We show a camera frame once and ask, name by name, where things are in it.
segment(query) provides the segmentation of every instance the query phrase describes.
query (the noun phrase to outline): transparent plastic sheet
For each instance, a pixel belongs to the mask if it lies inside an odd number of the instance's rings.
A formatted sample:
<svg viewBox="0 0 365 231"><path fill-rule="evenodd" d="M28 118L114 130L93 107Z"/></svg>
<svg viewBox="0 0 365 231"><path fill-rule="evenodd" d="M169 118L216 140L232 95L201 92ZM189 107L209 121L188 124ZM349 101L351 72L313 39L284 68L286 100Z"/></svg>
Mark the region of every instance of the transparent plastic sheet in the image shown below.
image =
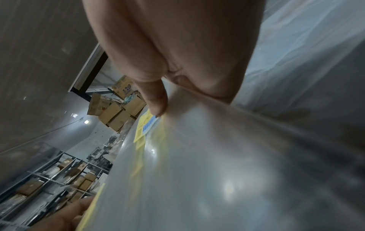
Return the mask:
<svg viewBox="0 0 365 231"><path fill-rule="evenodd" d="M233 104L365 150L364 22L363 0L287 1L263 21Z"/></svg>
<svg viewBox="0 0 365 231"><path fill-rule="evenodd" d="M88 231L363 230L362 153L171 83L165 114L138 120Z"/></svg>

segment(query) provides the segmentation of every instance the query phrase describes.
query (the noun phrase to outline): storage rack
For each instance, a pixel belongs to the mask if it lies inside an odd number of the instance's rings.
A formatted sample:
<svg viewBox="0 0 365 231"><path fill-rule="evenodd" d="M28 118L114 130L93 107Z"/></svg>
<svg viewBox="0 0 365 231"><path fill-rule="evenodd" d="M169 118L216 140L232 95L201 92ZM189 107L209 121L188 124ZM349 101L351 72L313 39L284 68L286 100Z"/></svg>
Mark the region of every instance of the storage rack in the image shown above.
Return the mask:
<svg viewBox="0 0 365 231"><path fill-rule="evenodd" d="M55 174L52 177L46 177L41 175L41 173L45 170L50 169L51 167L58 166L60 163L62 163L67 158L71 158L72 161L65 166L61 171L59 171L57 174ZM86 165L83 167L83 169L77 173L71 180L68 182L62 182L61 180L63 177L65 177L68 173L68 170L70 168L78 167L81 163L85 163ZM94 166L98 169L96 171L95 175L97 176L96 180L99 179L100 175L102 173L109 173L109 169L105 169L103 167L91 164L84 159L79 159L75 156L72 156L68 153L65 153L63 151L60 151L58 155L56 155L54 158L49 160L44 165L38 167L37 169L33 171L27 171L24 178L14 183L12 186L10 186L8 189L3 191L0 194L0 203L3 203L10 197L16 194L16 190L22 186L24 183L28 182L31 178L38 178L39 180L44 181L44 183L31 195L27 196L26 199L13 208L11 208L6 214L0 217L0 230L11 230L9 228L17 228L17 229L26 229L29 228L29 223L32 223L34 220L32 217L37 217L39 214L32 214L32 211L36 211L35 213L39 212L42 206L44 206L45 203L45 197L51 197L51 200L49 202L46 202L47 205L50 205L51 203L57 204L59 203L59 199L62 197L65 197L68 192L66 190L62 190L60 193L55 193L55 191L60 191L60 187L64 187L67 185L71 185L79 176L86 174L87 167L88 166ZM82 191L80 189L74 189L74 193L81 192L82 197L85 196L91 196L93 193L90 192L90 188L93 186L91 184L89 188L86 191Z"/></svg>

